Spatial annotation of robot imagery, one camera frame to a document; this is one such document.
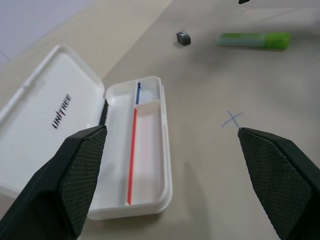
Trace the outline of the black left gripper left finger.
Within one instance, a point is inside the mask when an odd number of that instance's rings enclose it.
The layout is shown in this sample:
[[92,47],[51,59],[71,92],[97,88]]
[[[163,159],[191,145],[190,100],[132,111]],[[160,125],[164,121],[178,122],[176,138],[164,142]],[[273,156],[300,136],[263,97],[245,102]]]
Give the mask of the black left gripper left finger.
[[67,137],[0,220],[0,240],[77,240],[96,190],[107,133],[99,125]]

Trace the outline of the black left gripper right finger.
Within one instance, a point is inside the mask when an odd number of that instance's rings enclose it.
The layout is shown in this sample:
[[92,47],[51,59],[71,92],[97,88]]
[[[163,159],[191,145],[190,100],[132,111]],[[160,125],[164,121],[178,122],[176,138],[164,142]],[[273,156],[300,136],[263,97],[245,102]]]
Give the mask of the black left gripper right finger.
[[289,139],[241,127],[253,190],[281,240],[320,240],[320,169]]

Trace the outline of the green translucent lead box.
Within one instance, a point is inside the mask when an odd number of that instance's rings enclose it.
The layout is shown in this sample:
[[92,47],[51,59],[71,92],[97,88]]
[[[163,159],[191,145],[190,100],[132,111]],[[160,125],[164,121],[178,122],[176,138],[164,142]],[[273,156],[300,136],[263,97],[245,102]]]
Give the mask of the green translucent lead box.
[[289,46],[288,32],[222,33],[216,40],[218,46],[284,50]]

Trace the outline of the white Unitree pencil case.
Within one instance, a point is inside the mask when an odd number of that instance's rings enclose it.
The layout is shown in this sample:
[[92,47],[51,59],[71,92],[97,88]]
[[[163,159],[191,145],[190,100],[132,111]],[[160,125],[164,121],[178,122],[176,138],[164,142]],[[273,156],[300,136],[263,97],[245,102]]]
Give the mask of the white Unitree pencil case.
[[99,124],[107,136],[88,217],[165,210],[173,186],[161,79],[105,87],[76,52],[57,45],[0,110],[0,219],[68,136]]

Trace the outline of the small metal clip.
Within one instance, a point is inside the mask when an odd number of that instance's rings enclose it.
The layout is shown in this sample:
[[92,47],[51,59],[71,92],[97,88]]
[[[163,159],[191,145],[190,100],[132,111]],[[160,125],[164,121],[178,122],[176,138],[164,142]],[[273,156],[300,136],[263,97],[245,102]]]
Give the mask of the small metal clip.
[[187,46],[191,44],[191,37],[185,31],[180,31],[176,33],[177,42],[182,46]]

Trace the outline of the cream table sheet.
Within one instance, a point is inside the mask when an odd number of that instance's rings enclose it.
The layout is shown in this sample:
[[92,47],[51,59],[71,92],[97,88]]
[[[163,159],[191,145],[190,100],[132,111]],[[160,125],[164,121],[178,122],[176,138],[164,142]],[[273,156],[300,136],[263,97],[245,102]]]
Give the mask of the cream table sheet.
[[57,44],[70,46],[99,77],[104,77],[171,2],[97,0],[0,68],[0,80],[21,84]]

